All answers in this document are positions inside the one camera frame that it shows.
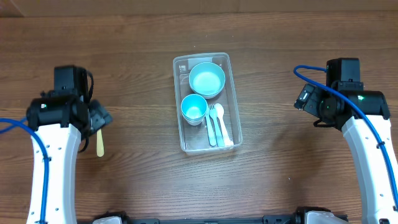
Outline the yellow plastic fork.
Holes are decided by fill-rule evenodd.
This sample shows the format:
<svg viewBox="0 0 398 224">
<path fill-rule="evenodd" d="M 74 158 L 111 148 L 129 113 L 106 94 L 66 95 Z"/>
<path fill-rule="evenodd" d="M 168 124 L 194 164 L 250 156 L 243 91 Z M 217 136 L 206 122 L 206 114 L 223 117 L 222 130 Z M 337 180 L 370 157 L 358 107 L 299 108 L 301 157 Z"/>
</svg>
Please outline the yellow plastic fork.
<svg viewBox="0 0 398 224">
<path fill-rule="evenodd" d="M 104 142 L 101 129 L 99 129 L 96 133 L 96 154 L 98 157 L 104 156 Z"/>
</svg>

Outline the pink plastic spoon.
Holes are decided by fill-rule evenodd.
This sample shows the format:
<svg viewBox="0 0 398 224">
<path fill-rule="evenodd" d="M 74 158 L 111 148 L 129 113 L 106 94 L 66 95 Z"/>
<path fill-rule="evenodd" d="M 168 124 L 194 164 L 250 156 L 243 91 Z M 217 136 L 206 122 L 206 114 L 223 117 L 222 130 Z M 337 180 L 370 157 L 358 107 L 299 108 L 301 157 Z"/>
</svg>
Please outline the pink plastic spoon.
<svg viewBox="0 0 398 224">
<path fill-rule="evenodd" d="M 224 144 L 225 144 L 225 146 L 232 146 L 233 142 L 229 138 L 229 134 L 228 134 L 228 131 L 226 129 L 226 126 L 225 126 L 225 123 L 224 123 L 224 119 L 223 119 L 224 108 L 222 107 L 221 104 L 216 103 L 215 104 L 215 109 L 216 109 L 216 112 L 217 112 L 217 117 L 218 117 L 218 119 L 220 121 L 221 133 L 223 135 Z"/>
</svg>

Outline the blue plastic bowl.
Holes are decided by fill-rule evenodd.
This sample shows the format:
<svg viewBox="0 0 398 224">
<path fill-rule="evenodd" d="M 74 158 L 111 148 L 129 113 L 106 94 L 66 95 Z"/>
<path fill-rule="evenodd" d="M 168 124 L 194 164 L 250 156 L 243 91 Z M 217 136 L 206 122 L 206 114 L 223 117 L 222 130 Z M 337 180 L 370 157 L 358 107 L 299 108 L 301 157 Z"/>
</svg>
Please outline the blue plastic bowl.
<svg viewBox="0 0 398 224">
<path fill-rule="evenodd" d="M 200 85 L 190 85 L 193 92 L 198 95 L 218 95 L 224 88 L 224 85 L 205 83 Z"/>
</svg>

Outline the light blue plastic fork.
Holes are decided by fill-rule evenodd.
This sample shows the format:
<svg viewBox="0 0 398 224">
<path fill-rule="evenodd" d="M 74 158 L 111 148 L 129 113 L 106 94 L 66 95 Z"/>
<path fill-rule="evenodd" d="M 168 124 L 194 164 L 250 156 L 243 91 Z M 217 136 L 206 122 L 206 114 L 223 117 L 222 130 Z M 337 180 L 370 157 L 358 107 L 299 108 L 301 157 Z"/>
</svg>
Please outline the light blue plastic fork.
<svg viewBox="0 0 398 224">
<path fill-rule="evenodd" d="M 216 112 L 215 106 L 213 104 L 210 105 L 209 115 L 210 115 L 210 118 L 213 120 L 213 123 L 214 123 L 217 145 L 218 145 L 218 147 L 224 147 L 225 144 L 224 144 L 224 140 L 223 140 L 223 136 L 222 136 L 220 127 L 218 125 L 217 112 Z"/>
<path fill-rule="evenodd" d="M 211 125 L 211 119 L 210 119 L 209 112 L 210 112 L 210 109 L 209 109 L 209 107 L 207 107 L 206 115 L 205 115 L 206 128 L 207 128 L 207 132 L 208 132 L 208 139 L 209 139 L 210 146 L 215 147 L 216 146 L 216 138 L 215 138 L 213 127 Z"/>
</svg>

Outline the teal plastic bowl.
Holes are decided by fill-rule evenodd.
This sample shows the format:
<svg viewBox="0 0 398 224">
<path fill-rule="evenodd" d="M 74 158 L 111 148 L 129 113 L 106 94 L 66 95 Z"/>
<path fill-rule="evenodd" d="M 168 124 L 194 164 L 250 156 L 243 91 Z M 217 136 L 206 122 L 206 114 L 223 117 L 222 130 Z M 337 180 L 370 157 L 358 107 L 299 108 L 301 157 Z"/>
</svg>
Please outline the teal plastic bowl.
<svg viewBox="0 0 398 224">
<path fill-rule="evenodd" d="M 226 75 L 219 65 L 212 62 L 202 62 L 191 69 L 188 82 L 189 85 L 205 83 L 225 85 Z"/>
</svg>

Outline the blue plastic cup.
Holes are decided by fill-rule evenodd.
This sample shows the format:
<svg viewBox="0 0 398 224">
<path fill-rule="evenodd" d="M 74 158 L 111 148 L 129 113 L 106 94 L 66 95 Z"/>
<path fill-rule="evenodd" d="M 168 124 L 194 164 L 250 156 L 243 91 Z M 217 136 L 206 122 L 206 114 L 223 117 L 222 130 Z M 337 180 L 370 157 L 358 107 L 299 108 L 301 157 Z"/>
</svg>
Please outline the blue plastic cup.
<svg viewBox="0 0 398 224">
<path fill-rule="evenodd" d="M 207 111 L 208 103 L 201 95 L 187 95 L 181 102 L 182 114 L 185 118 L 196 121 L 202 119 Z"/>
</svg>

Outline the pink plastic cup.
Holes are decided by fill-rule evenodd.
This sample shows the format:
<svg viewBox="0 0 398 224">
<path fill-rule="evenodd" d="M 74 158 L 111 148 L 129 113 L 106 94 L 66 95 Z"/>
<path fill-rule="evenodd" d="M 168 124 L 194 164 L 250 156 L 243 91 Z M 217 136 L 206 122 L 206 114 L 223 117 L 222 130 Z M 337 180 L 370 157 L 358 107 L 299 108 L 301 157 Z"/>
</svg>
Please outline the pink plastic cup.
<svg viewBox="0 0 398 224">
<path fill-rule="evenodd" d="M 189 125 L 191 126 L 198 126 L 200 125 L 203 121 L 186 121 Z"/>
</svg>

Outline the green plastic cup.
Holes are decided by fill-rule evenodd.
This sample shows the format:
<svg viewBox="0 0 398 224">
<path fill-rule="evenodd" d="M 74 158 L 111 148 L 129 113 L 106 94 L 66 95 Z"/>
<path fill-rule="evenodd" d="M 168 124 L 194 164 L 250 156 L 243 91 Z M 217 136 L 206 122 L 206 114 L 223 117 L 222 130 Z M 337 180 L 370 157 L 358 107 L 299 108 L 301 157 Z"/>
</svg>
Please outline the green plastic cup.
<svg viewBox="0 0 398 224">
<path fill-rule="evenodd" d="M 183 118 L 185 119 L 185 121 L 203 121 L 205 119 L 204 116 L 201 116 L 201 117 L 195 118 L 195 119 L 191 119 L 191 118 L 189 118 L 187 116 L 183 116 Z"/>
</svg>

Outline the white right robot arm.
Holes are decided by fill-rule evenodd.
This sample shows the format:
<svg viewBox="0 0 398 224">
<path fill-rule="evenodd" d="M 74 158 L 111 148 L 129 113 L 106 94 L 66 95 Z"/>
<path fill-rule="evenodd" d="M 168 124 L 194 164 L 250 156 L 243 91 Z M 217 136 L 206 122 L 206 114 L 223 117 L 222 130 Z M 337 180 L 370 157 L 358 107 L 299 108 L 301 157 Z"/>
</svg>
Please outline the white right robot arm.
<svg viewBox="0 0 398 224">
<path fill-rule="evenodd" d="M 363 223 L 397 223 L 397 193 L 390 179 L 397 174 L 397 159 L 387 101 L 380 91 L 341 90 L 340 94 L 351 103 L 306 84 L 294 106 L 317 117 L 316 127 L 342 132 L 358 176 Z"/>
</svg>

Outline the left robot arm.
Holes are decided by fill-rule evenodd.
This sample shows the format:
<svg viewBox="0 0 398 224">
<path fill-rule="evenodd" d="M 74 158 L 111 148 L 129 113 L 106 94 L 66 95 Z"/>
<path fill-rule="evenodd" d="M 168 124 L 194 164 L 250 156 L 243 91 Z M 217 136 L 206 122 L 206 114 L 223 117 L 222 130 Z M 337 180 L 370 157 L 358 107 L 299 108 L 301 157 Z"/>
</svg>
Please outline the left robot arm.
<svg viewBox="0 0 398 224">
<path fill-rule="evenodd" d="M 34 168 L 28 223 L 76 223 L 76 158 L 112 122 L 92 92 L 53 90 L 27 109 Z"/>
</svg>

